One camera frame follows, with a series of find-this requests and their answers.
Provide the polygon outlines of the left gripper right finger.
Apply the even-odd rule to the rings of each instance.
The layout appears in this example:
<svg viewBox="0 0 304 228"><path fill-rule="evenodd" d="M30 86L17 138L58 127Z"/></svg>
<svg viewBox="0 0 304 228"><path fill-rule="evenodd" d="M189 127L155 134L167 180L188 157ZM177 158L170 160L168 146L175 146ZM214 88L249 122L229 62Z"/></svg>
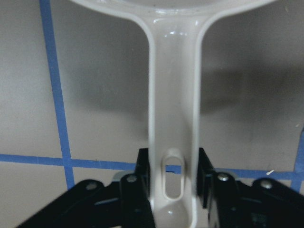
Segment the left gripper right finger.
<svg viewBox="0 0 304 228"><path fill-rule="evenodd" d="M210 228L302 228L304 197L282 183L260 178L248 186L216 171L199 149L197 195Z"/></svg>

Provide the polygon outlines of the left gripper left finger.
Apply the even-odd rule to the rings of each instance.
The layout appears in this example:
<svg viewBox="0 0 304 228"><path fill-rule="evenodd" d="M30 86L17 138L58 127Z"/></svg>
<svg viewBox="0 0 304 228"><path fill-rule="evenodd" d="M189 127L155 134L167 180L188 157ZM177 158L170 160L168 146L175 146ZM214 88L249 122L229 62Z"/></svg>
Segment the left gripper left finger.
<svg viewBox="0 0 304 228"><path fill-rule="evenodd" d="M154 228L149 197L148 149L140 149L135 170L105 186L83 180L22 222L20 228Z"/></svg>

